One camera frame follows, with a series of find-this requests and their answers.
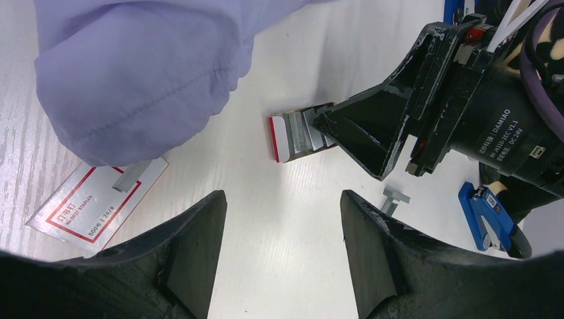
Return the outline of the box of staples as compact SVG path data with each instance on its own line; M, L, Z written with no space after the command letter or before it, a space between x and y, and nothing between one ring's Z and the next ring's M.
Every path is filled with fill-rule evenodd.
M336 143L313 127L315 116L333 106L333 102L308 106L268 117L275 161L287 163L323 150Z

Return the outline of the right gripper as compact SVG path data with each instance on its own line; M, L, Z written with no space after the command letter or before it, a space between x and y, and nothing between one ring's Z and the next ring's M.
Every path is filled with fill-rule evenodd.
M323 110L312 126L379 181L394 169L411 121L411 175L432 173L457 151L562 196L563 142L537 112L525 77L497 65L504 51L487 51L493 31L479 15L427 24L381 84Z

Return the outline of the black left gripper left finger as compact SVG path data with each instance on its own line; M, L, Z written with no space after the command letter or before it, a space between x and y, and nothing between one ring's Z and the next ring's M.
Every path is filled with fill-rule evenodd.
M222 190L98 254L1 253L2 318L206 318L227 212Z

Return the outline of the blue stapler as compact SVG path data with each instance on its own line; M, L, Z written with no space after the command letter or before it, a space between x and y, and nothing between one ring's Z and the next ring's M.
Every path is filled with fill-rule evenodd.
M474 13L475 0L445 0L443 22L458 25L466 15Z
M479 251L492 247L515 259L532 256L531 245L523 231L488 187L474 187L466 181L458 199Z

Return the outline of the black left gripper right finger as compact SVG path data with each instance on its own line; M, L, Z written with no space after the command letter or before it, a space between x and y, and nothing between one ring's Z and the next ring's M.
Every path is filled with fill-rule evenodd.
M467 251L388 216L351 190L341 221L360 318L562 318L563 253Z

